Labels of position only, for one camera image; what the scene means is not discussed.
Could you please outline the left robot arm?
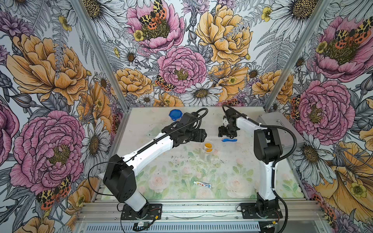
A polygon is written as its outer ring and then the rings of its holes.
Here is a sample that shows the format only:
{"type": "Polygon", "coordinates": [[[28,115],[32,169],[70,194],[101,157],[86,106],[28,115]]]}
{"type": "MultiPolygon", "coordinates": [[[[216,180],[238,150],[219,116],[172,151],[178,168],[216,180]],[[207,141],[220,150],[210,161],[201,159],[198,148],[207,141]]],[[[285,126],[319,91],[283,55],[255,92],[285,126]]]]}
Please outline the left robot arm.
{"type": "Polygon", "coordinates": [[[185,113],[162,131],[148,144],[127,155],[112,156],[103,176],[103,183],[121,203],[137,213],[147,212],[149,202],[137,188],[136,176],[161,154],[188,142],[202,143],[207,133],[201,128],[207,108],[185,113]]]}

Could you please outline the toothpaste tube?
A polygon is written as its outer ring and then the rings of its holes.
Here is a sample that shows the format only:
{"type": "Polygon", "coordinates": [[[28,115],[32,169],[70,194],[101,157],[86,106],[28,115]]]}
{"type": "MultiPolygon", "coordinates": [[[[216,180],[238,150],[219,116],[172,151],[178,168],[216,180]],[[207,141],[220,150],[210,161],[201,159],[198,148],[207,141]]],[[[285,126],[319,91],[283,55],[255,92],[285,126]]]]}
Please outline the toothpaste tube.
{"type": "Polygon", "coordinates": [[[211,184],[209,184],[209,183],[204,183],[204,182],[200,182],[200,181],[194,181],[193,183],[195,185],[199,185],[199,186],[202,186],[202,187],[211,188],[211,184]]]}

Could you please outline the blue toothbrush case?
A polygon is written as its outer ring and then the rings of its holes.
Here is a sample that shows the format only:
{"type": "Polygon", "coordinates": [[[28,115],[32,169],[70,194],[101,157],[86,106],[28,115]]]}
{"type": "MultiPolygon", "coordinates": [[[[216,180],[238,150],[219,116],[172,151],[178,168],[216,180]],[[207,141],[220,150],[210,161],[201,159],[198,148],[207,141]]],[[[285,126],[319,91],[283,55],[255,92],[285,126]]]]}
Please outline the blue toothbrush case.
{"type": "Polygon", "coordinates": [[[234,138],[224,138],[221,141],[222,142],[237,142],[237,139],[234,139],[234,138]]]}

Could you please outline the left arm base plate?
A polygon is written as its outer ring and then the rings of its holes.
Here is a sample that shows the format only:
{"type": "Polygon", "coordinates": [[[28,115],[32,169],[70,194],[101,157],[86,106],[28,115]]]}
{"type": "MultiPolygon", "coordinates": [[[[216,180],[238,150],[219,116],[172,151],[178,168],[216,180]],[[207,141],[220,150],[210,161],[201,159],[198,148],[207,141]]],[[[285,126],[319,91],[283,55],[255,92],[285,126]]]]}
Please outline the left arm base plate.
{"type": "Polygon", "coordinates": [[[121,220],[160,220],[163,205],[160,203],[147,203],[138,212],[125,204],[121,211],[121,220]]]}

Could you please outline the blue lid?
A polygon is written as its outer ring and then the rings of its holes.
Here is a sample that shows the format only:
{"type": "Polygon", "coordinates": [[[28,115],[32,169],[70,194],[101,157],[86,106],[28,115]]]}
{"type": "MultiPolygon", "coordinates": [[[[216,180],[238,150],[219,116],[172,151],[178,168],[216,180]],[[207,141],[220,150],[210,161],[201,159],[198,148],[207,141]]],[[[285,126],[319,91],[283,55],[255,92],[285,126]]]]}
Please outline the blue lid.
{"type": "Polygon", "coordinates": [[[179,109],[173,109],[169,113],[169,117],[171,118],[172,121],[177,121],[182,117],[183,113],[179,109]]]}

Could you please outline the clear plastic cup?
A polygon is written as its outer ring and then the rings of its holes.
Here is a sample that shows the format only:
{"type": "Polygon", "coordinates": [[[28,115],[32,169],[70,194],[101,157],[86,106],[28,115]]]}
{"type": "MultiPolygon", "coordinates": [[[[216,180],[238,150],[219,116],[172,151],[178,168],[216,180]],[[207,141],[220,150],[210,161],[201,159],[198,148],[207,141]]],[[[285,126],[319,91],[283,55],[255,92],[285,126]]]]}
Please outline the clear plastic cup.
{"type": "Polygon", "coordinates": [[[201,145],[201,152],[199,155],[200,159],[206,162],[211,161],[213,151],[214,151],[214,144],[210,141],[205,141],[201,145]]]}

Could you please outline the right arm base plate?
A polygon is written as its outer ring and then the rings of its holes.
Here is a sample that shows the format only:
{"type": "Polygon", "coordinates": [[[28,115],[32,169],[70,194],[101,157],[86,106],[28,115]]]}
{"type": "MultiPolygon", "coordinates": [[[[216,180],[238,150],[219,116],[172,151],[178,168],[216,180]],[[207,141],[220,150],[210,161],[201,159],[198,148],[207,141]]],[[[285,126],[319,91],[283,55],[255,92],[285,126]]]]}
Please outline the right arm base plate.
{"type": "Polygon", "coordinates": [[[283,218],[283,214],[278,204],[266,208],[265,206],[258,206],[256,203],[241,203],[239,207],[243,219],[268,220],[283,218]]]}

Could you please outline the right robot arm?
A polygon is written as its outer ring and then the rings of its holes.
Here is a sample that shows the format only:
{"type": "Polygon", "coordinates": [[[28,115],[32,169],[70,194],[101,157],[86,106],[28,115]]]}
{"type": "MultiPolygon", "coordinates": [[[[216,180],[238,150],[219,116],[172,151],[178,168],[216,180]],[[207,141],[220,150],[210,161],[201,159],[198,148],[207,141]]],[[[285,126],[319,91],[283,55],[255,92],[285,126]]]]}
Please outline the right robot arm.
{"type": "Polygon", "coordinates": [[[223,125],[219,127],[219,137],[230,139],[237,137],[237,131],[243,130],[254,135],[254,155],[259,161],[260,181],[257,200],[254,206],[259,218],[278,216],[282,218],[279,198],[275,195],[276,165],[274,162],[283,153],[278,130],[250,119],[228,105],[223,105],[223,125]]]}

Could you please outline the silver metal case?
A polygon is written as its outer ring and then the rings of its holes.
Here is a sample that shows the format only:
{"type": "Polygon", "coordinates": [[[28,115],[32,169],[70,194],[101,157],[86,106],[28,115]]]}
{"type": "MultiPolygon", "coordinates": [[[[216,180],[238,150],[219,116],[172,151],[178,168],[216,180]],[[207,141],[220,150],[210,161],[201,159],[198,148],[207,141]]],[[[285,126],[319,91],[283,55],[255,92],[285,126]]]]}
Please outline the silver metal case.
{"type": "MultiPolygon", "coordinates": [[[[298,133],[298,131],[293,127],[289,120],[280,112],[271,112],[259,115],[257,118],[257,122],[264,125],[282,126],[287,128],[288,130],[291,130],[297,139],[296,149],[300,148],[305,143],[304,138],[298,133]]],[[[293,146],[293,138],[289,134],[289,132],[285,130],[278,129],[278,133],[283,147],[283,155],[285,155],[291,150],[293,146]]]]}

